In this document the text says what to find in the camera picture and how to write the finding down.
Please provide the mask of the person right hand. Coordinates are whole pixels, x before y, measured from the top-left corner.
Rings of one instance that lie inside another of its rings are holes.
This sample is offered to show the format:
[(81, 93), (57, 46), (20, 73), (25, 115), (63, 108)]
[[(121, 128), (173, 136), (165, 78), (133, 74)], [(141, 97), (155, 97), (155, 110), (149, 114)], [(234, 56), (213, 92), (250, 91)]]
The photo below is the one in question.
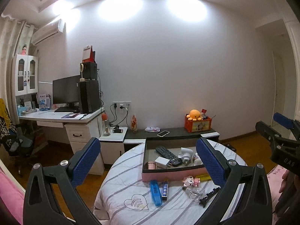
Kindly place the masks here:
[(282, 182), (279, 189), (279, 193), (282, 193), (284, 191), (287, 184), (288, 175), (289, 175), (289, 170), (286, 170), (285, 173), (282, 175)]

